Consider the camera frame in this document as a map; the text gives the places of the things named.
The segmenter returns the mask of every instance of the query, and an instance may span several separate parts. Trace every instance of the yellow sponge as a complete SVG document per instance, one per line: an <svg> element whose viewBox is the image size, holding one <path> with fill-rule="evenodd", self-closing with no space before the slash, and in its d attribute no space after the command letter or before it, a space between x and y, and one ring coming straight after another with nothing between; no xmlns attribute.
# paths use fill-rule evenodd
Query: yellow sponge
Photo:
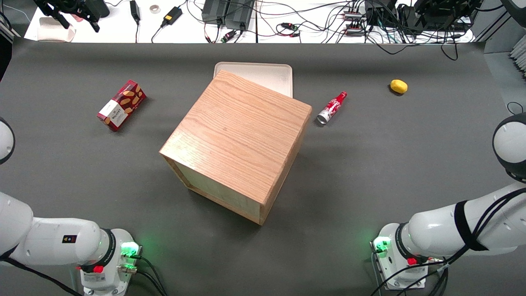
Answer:
<svg viewBox="0 0 526 296"><path fill-rule="evenodd" d="M397 92L399 94L403 94L407 91L407 83L405 83L404 81L402 80L399 80L399 79L395 79L393 81L391 81L391 89L394 91L394 92Z"/></svg>

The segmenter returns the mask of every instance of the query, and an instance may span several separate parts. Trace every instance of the gray table mat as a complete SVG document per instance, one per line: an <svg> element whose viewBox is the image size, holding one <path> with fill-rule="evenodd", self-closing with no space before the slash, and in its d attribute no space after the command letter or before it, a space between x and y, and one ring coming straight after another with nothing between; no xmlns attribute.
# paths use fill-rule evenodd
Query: gray table mat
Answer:
<svg viewBox="0 0 526 296"><path fill-rule="evenodd" d="M17 140L0 189L35 216L128 230L172 295L367 296L376 286L368 242L382 226L512 183L491 148L506 111L483 46L458 49L453 62L439 46L390 56L374 45L18 40L0 83L0 116ZM291 65L313 120L349 93L327 126L309 125L263 227L185 189L158 155L220 61ZM408 83L404 96L388 91L394 78ZM128 79L148 99L113 133L96 114ZM523 250L459 260L446 295L521 294ZM70 282L67 267L37 269ZM14 268L0 268L0 287L65 295ZM155 294L140 276L128 292Z"/></svg>

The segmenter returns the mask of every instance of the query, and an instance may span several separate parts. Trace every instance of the white tray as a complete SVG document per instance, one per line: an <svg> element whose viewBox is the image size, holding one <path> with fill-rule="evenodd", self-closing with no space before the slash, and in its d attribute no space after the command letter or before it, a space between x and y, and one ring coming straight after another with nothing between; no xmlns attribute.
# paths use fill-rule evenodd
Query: white tray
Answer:
<svg viewBox="0 0 526 296"><path fill-rule="evenodd" d="M258 64L219 62L214 68L214 77L225 70L247 80L292 97L292 67L285 64Z"/></svg>

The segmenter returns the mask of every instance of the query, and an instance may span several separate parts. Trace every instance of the cardboard box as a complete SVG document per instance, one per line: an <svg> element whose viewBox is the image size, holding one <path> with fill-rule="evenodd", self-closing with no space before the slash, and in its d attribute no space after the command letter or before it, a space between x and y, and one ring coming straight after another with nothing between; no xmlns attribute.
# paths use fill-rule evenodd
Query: cardboard box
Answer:
<svg viewBox="0 0 526 296"><path fill-rule="evenodd" d="M311 112L220 71L159 152L189 189L263 225Z"/></svg>
<svg viewBox="0 0 526 296"><path fill-rule="evenodd" d="M145 98L146 95L139 84L133 80L128 80L120 91L99 111L97 117L110 130L116 132Z"/></svg>

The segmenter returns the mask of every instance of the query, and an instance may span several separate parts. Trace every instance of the red packaging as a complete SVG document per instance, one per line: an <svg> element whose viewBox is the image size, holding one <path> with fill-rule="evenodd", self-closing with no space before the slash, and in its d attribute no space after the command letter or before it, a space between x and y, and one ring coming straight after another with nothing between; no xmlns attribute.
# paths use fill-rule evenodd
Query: red packaging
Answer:
<svg viewBox="0 0 526 296"><path fill-rule="evenodd" d="M325 108L321 110L320 114L316 116L318 121L321 124L327 124L327 122L329 122L329 120L334 116L334 114L338 112L346 97L347 92L341 92L339 96L330 100L329 104L327 104L327 106L325 106Z"/></svg>
<svg viewBox="0 0 526 296"><path fill-rule="evenodd" d="M139 84L128 80L123 88L99 111L97 117L116 132L146 98Z"/></svg>

